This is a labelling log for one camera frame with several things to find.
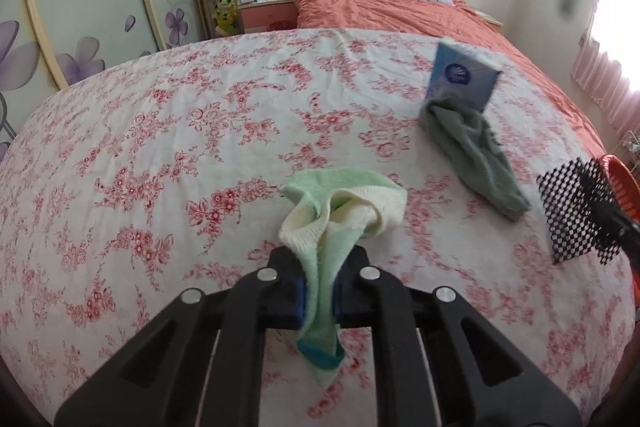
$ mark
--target floral bedsheet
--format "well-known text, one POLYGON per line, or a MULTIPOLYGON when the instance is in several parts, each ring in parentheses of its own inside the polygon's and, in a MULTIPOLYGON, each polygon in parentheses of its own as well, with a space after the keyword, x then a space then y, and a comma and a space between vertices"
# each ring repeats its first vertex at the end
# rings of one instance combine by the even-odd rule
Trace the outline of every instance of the floral bedsheet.
MULTIPOLYGON (((408 191, 402 227, 362 241, 407 285, 450 285, 588 415, 634 324, 624 256, 552 264, 535 177, 584 154, 506 59, 486 109, 532 209, 505 220, 417 126, 437 40, 294 30, 175 48, 47 100, 0 164, 0 355, 51 420, 187 287, 263 266, 297 169, 356 166, 408 191)), ((321 389, 292 332, 269 331, 262 425, 376 424, 368 330, 321 389)))

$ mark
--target light green sock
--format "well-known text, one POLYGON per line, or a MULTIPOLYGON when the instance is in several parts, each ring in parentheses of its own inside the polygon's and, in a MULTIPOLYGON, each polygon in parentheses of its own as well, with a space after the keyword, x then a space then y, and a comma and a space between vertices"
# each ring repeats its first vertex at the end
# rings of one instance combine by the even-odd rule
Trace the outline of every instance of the light green sock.
POLYGON ((280 191, 296 204, 280 240, 306 276, 298 349, 317 368, 334 371, 344 358, 332 312, 335 278, 359 238, 402 223, 406 191, 381 174, 354 168, 296 172, 280 191))

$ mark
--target pink drawer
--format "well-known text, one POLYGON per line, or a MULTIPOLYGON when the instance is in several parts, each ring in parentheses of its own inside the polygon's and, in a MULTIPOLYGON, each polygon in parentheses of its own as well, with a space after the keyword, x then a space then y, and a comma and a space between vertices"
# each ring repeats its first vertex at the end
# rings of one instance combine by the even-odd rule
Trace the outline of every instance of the pink drawer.
POLYGON ((292 2, 251 6, 242 10, 244 28, 268 26, 276 21, 293 21, 298 19, 298 10, 292 2))

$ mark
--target blue tissue box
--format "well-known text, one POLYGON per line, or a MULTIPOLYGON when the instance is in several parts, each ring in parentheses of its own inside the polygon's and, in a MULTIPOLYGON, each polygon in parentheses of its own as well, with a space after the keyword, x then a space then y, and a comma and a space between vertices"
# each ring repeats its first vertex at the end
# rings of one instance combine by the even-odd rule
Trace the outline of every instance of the blue tissue box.
POLYGON ((456 96, 482 112, 500 77, 500 61, 489 52, 444 37, 438 44, 425 100, 456 96))

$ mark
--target black perforated pad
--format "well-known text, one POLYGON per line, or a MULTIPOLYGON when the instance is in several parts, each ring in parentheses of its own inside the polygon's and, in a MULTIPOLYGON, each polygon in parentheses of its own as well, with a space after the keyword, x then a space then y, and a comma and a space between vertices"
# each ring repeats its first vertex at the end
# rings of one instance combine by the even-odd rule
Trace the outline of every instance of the black perforated pad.
POLYGON ((562 263, 594 248, 602 264, 619 252, 591 217, 590 203, 617 204, 599 163, 580 158, 538 176, 538 190, 554 247, 554 261, 562 263))

